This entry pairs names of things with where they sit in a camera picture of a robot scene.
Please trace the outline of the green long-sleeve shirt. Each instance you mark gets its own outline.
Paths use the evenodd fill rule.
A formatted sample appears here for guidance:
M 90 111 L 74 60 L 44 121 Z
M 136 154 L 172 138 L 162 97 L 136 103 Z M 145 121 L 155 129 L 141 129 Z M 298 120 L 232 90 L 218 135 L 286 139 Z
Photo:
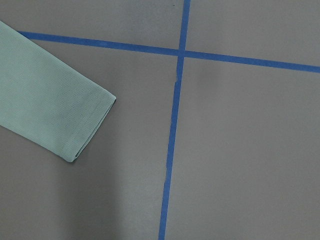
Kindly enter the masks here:
M 1 126 L 71 163 L 115 101 L 112 93 L 1 23 Z

